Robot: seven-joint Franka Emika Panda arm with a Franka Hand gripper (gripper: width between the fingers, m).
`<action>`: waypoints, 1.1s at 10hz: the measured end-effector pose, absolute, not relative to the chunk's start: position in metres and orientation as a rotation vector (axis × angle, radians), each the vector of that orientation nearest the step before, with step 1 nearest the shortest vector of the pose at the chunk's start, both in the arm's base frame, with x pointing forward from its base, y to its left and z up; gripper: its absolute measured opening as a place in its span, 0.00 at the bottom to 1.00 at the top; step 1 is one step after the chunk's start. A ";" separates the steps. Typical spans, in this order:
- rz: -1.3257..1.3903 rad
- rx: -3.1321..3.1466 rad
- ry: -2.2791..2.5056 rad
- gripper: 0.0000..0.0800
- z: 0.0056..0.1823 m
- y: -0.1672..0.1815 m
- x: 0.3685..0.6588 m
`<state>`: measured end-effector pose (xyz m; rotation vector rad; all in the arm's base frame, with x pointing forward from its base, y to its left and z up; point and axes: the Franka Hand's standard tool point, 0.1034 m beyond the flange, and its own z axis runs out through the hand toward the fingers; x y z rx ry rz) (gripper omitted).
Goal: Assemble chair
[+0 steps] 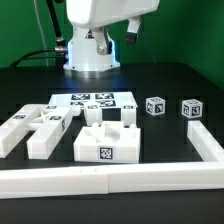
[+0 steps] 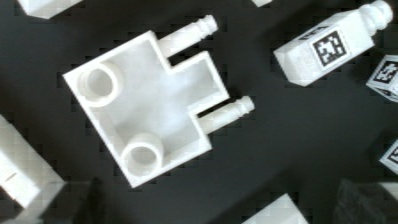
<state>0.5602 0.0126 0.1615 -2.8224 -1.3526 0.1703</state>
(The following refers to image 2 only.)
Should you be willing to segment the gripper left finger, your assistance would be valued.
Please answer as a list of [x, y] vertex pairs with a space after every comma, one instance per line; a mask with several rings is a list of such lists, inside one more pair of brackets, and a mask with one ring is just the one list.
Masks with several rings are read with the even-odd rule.
[[15, 224], [105, 224], [102, 181], [50, 183], [24, 209]]

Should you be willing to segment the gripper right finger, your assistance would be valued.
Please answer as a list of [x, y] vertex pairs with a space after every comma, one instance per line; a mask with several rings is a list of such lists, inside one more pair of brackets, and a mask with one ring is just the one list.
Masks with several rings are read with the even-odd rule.
[[333, 224], [398, 224], [398, 182], [342, 181]]

